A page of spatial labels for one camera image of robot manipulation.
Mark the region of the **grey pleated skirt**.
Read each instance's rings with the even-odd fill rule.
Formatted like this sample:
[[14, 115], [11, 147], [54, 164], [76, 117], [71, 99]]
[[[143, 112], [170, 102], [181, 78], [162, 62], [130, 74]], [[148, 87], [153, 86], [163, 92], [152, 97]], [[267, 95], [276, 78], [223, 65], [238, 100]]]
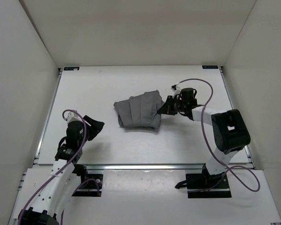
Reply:
[[113, 106], [121, 127], [158, 129], [161, 124], [161, 115], [157, 111], [163, 104], [160, 92], [154, 90], [115, 102]]

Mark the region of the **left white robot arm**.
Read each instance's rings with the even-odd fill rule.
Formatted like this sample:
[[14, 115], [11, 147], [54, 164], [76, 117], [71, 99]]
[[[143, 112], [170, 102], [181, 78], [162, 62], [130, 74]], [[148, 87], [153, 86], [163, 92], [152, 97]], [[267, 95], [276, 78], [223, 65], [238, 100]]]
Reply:
[[99, 180], [78, 161], [84, 144], [102, 131], [104, 122], [73, 110], [63, 119], [67, 122], [66, 135], [58, 143], [50, 175], [21, 209], [20, 225], [60, 225], [66, 203], [79, 189], [94, 189], [95, 196], [101, 195]]

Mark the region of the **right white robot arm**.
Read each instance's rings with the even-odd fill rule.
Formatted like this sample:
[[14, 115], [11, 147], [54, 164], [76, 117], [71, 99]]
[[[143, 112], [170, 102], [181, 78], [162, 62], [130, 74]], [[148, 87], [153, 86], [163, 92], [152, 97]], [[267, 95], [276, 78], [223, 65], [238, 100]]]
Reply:
[[221, 178], [231, 159], [251, 141], [249, 132], [237, 109], [229, 111], [207, 108], [197, 103], [197, 90], [193, 88], [180, 89], [173, 85], [173, 96], [168, 96], [158, 114], [181, 114], [188, 119], [201, 123], [203, 128], [208, 124], [213, 129], [216, 148], [212, 157], [204, 164], [201, 184], [211, 188]]

